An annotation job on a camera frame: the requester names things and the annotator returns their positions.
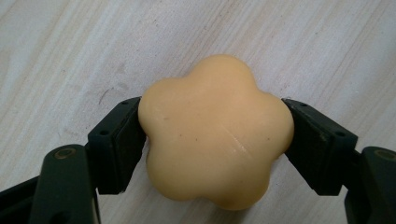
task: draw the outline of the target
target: wooden table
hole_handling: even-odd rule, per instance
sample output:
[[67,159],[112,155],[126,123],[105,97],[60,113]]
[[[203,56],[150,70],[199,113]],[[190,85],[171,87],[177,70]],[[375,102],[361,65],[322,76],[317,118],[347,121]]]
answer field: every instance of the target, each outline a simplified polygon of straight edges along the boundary
[[[38,175],[50,150],[85,144],[118,102],[217,53],[355,133],[357,150],[396,148],[396,1],[3,0],[0,190]],[[222,211],[164,198],[143,159],[126,192],[99,200],[104,223],[346,223],[345,194],[317,196],[282,156],[257,204]]]

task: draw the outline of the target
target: scratch on yellow object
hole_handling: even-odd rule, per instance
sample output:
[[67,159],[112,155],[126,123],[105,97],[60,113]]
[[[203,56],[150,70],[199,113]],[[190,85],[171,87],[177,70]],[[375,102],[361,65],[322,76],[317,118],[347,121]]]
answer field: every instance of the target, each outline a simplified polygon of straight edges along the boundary
[[173,200],[205,197],[229,210],[262,197],[272,162],[293,137],[288,108],[259,90],[249,68],[228,55],[200,61],[185,77],[156,82],[138,116],[150,139],[154,187]]

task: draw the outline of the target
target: tan star-shaped toy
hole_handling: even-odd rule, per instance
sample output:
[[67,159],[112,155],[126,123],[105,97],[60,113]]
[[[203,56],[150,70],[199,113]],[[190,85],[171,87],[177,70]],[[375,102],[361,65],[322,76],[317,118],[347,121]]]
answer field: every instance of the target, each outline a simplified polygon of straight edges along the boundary
[[228,55],[156,82],[138,112],[150,140],[154,187],[173,200],[205,197],[230,210],[262,197],[272,162],[293,137],[288,108],[259,90],[249,68]]

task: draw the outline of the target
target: flower-shaped object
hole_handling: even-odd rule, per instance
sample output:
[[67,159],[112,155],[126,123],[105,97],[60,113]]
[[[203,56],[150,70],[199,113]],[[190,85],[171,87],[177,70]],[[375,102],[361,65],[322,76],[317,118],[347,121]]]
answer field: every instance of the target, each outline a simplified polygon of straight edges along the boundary
[[173,200],[205,197],[230,210],[262,197],[272,162],[293,137],[288,108],[260,91],[249,68],[228,55],[155,83],[138,112],[150,140],[154,187]]

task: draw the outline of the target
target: wooden surface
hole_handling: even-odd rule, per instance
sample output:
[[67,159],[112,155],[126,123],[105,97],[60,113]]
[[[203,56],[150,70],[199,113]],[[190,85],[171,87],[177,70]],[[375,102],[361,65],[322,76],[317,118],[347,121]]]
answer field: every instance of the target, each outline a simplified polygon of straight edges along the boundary
[[[396,148],[396,1],[2,0],[0,190],[85,144],[118,102],[217,53],[355,133],[357,150]],[[345,193],[317,196],[282,156],[265,196],[227,212],[165,199],[143,159],[126,192],[99,200],[104,223],[346,223]]]

